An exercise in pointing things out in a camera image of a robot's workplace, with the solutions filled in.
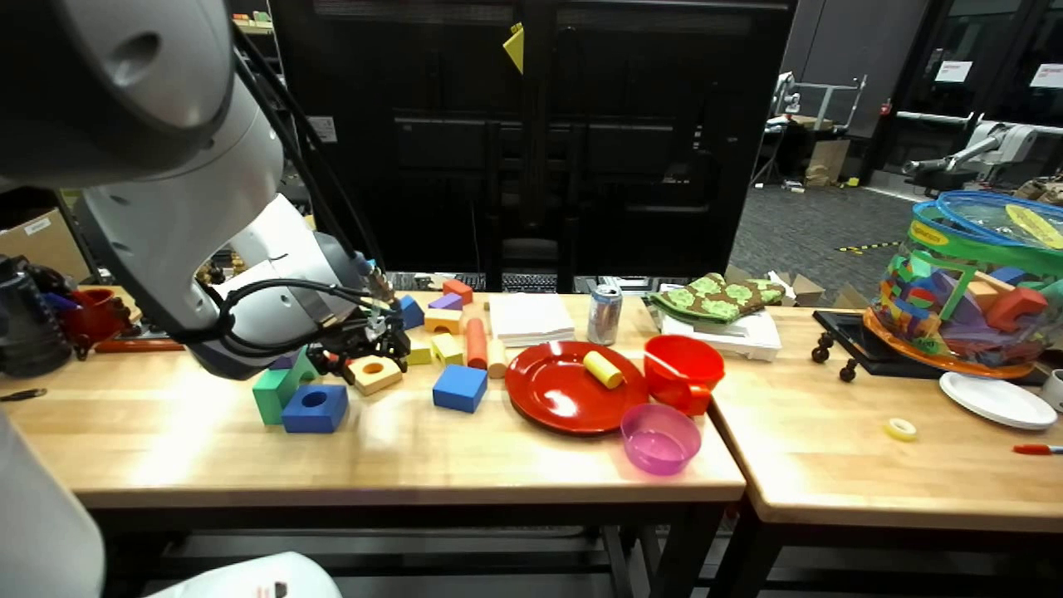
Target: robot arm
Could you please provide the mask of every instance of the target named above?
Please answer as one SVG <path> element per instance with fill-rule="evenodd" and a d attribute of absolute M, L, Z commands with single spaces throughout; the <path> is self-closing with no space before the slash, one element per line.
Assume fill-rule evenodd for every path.
<path fill-rule="evenodd" d="M 83 190 L 79 221 L 147 318 L 215 375 L 242 377 L 392 301 L 373 263 L 326 254 L 275 192 L 283 145 L 233 77 L 223 0 L 8 0 L 0 181 Z M 223 244 L 248 270 L 201 270 Z"/>

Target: toy block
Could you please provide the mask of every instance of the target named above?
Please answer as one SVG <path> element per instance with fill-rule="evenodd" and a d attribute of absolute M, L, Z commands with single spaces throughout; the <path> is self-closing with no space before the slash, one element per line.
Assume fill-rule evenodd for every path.
<path fill-rule="evenodd" d="M 383 391 L 389 384 L 398 384 L 398 377 L 403 377 L 398 361 L 383 360 L 383 354 L 363 354 L 349 367 L 352 367 L 357 387 L 363 395 L 373 395 L 373 391 Z"/>
<path fill-rule="evenodd" d="M 301 384 L 283 411 L 286 431 L 337 431 L 349 409 L 345 384 Z"/>
<path fill-rule="evenodd" d="M 464 366 L 489 367 L 489 331 L 481 318 L 464 323 Z"/>
<path fill-rule="evenodd" d="M 453 297 L 453 291 L 441 291 L 428 301 L 428 309 L 463 309 L 464 300 L 463 297 Z"/>
<path fill-rule="evenodd" d="M 434 361 L 434 350 L 427 335 L 408 340 L 408 366 L 433 366 Z"/>
<path fill-rule="evenodd" d="M 441 366 L 463 366 L 463 343 L 455 335 L 433 335 L 434 361 Z"/>
<path fill-rule="evenodd" d="M 440 409 L 474 411 L 489 387 L 486 367 L 448 366 L 433 384 L 433 402 Z"/>
<path fill-rule="evenodd" d="M 441 283 L 441 291 L 463 297 L 464 304 L 471 301 L 471 285 L 464 285 L 463 279 Z"/>
<path fill-rule="evenodd" d="M 254 395 L 264 415 L 264 426 L 278 426 L 278 415 L 288 406 L 288 387 L 286 387 L 288 367 L 266 367 L 259 371 Z"/>
<path fill-rule="evenodd" d="M 508 350 L 504 350 L 503 340 L 493 340 L 493 343 L 489 343 L 489 375 L 493 375 L 493 377 L 503 377 L 504 367 L 508 367 Z"/>
<path fill-rule="evenodd" d="M 427 309 L 412 297 L 398 300 L 398 312 L 403 312 L 403 330 L 418 330 L 427 323 Z"/>
<path fill-rule="evenodd" d="M 455 312 L 455 309 L 428 309 L 427 312 L 427 330 L 428 331 L 463 335 L 463 312 Z"/>
<path fill-rule="evenodd" d="M 264 426 L 283 426 L 283 409 L 288 406 L 293 391 L 315 377 L 319 367 L 309 361 L 307 350 L 297 351 L 293 367 L 266 367 L 254 384 Z"/>

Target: green block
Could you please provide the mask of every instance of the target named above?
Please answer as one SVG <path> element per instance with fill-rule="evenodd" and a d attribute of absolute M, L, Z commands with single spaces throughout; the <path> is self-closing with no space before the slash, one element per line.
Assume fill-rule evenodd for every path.
<path fill-rule="evenodd" d="M 319 367 L 309 361 L 307 350 L 300 350 L 293 367 L 269 367 L 255 377 L 254 395 L 264 415 L 264 426 L 283 426 L 283 411 L 300 384 L 319 377 Z"/>

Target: blue block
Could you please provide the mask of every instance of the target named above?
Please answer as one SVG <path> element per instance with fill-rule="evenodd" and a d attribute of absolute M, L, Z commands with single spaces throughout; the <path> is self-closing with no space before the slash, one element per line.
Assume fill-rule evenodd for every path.
<path fill-rule="evenodd" d="M 283 411 L 286 431 L 337 431 L 345 415 L 345 384 L 301 384 Z"/>
<path fill-rule="evenodd" d="M 398 300 L 398 312 L 403 312 L 403 330 L 418 330 L 427 326 L 427 312 L 412 297 Z"/>
<path fill-rule="evenodd" d="M 474 411 L 486 387 L 489 387 L 486 367 L 448 366 L 433 384 L 433 402 L 440 409 Z"/>
<path fill-rule="evenodd" d="M 463 309 L 463 304 L 464 304 L 463 297 L 446 291 L 446 297 L 434 297 L 428 309 Z"/>

